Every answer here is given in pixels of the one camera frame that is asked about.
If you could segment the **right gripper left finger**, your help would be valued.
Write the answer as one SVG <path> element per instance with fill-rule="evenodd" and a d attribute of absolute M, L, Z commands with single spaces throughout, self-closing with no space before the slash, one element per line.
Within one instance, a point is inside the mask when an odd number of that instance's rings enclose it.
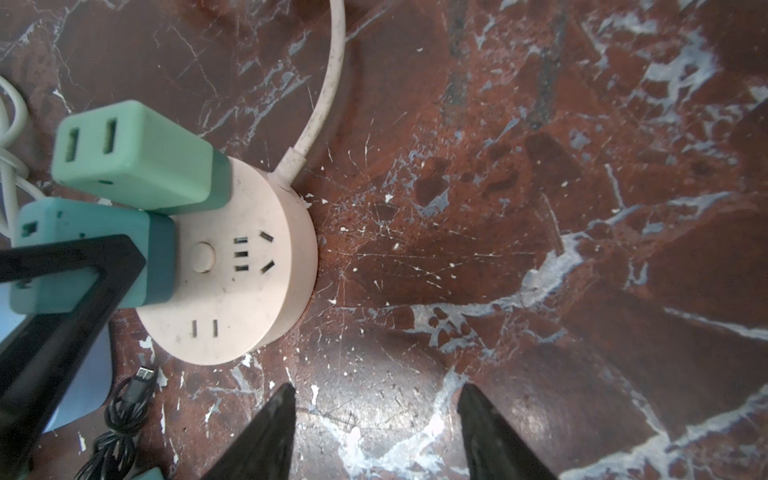
<path fill-rule="evenodd" d="M 288 479 L 296 431 L 296 390 L 282 384 L 202 479 Z"/>

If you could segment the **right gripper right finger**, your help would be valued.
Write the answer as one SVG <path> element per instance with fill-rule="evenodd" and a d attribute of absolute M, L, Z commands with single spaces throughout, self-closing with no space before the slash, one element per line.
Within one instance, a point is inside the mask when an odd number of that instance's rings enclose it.
<path fill-rule="evenodd" d="M 476 385 L 463 386 L 457 411 L 472 480 L 557 478 Z"/>

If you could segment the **light green cube charger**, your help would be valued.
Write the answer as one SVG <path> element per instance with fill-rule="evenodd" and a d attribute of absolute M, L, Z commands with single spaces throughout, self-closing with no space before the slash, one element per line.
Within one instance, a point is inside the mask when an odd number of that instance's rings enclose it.
<path fill-rule="evenodd" d="M 136 100 L 66 117 L 51 174 L 65 187 L 165 215 L 216 210 L 232 194 L 226 155 Z"/>

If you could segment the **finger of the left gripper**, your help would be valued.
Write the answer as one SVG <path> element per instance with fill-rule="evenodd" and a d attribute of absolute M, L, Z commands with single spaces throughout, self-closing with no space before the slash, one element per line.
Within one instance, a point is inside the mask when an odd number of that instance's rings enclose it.
<path fill-rule="evenodd" d="M 145 259 L 122 235 L 98 238 L 99 249 L 125 241 L 122 272 L 103 270 L 97 282 L 70 312 L 27 317 L 1 343 L 1 476 L 15 479 L 77 374 L 107 320 L 143 268 Z M 1 253 L 1 280 L 13 283 L 43 274 L 34 255 L 50 255 L 44 246 Z"/>

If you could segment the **teal green cube charger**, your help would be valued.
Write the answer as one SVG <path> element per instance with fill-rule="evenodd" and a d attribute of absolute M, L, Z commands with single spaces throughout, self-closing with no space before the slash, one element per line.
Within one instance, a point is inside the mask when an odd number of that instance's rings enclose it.
<path fill-rule="evenodd" d="M 94 242 L 117 235 L 132 241 L 145 259 L 118 307 L 163 303 L 173 294 L 176 227 L 165 215 L 48 197 L 22 207 L 18 227 L 18 247 L 44 246 L 52 252 L 32 257 L 43 269 L 41 276 L 12 283 L 10 307 L 18 314 L 70 312 L 103 270 L 122 272 L 124 267 L 115 262 L 125 256 L 125 241 L 104 244 L 100 261 L 93 261 Z"/>

